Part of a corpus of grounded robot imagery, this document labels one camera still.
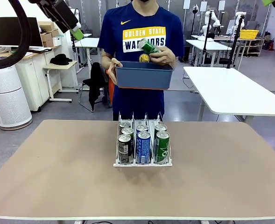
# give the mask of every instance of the chair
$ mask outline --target chair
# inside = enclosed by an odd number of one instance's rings
[[[90,87],[89,102],[91,109],[81,103],[83,88],[85,85]],[[103,97],[100,101],[96,102],[100,96],[100,88],[103,88]],[[82,81],[82,86],[79,89],[79,92],[79,104],[90,112],[94,112],[95,104],[99,103],[109,103],[108,108],[112,108],[109,100],[109,76],[105,73],[105,69],[98,62],[92,64],[91,78]]]

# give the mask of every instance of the golden state warriors logo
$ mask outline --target golden state warriors logo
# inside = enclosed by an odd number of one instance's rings
[[[139,62],[149,62],[150,61],[150,57],[147,54],[142,54],[139,57]]]
[[[138,43],[143,38],[156,46],[165,46],[166,28],[165,27],[144,27],[123,30],[123,52],[141,51]]]

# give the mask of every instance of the gray plastic bin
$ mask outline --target gray plastic bin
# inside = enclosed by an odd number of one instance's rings
[[[132,89],[169,88],[173,68],[170,65],[158,65],[145,62],[121,62],[123,67],[116,67],[118,86]]]

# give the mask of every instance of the white cabinet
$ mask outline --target white cabinet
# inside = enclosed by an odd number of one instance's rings
[[[16,64],[18,76],[31,111],[39,111],[40,107],[50,97],[48,81],[45,76],[46,71],[43,67],[45,67],[53,57],[54,53],[52,51],[36,55],[30,59],[23,59]],[[57,76],[53,75],[51,77],[51,83],[53,86],[58,84]]]
[[[21,85],[31,111],[38,111],[43,104],[40,86],[35,72],[33,59],[21,60],[16,64]]]

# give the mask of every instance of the blue t-shirt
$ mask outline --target blue t-shirt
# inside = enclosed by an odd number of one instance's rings
[[[159,7],[155,15],[142,16],[132,3],[110,9],[103,20],[98,47],[119,61],[149,62],[149,56],[138,48],[143,39],[157,46],[166,46],[176,56],[184,54],[182,24],[176,15]],[[115,86],[113,113],[122,117],[157,118],[164,114],[164,95],[161,90],[124,89]]]

